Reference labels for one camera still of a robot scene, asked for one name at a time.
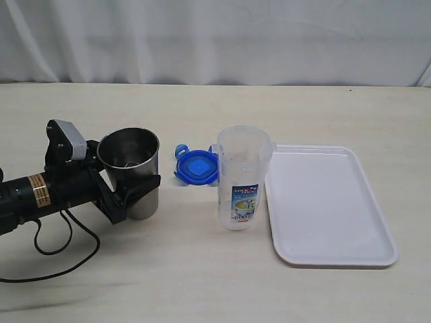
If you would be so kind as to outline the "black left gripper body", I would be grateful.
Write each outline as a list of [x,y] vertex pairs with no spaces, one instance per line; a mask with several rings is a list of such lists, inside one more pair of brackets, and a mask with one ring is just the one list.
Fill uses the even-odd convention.
[[95,168],[83,160],[71,160],[71,144],[54,119],[46,126],[48,148],[44,172],[51,184],[58,206],[67,209],[92,202],[112,224],[126,220],[124,202]]

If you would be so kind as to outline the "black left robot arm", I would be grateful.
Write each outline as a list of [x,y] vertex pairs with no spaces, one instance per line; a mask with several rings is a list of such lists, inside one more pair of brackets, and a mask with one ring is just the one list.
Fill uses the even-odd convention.
[[1,233],[26,222],[94,203],[112,224],[151,217],[158,208],[160,142],[148,129],[129,127],[101,141],[86,140],[69,121],[46,126],[41,173],[1,182]]

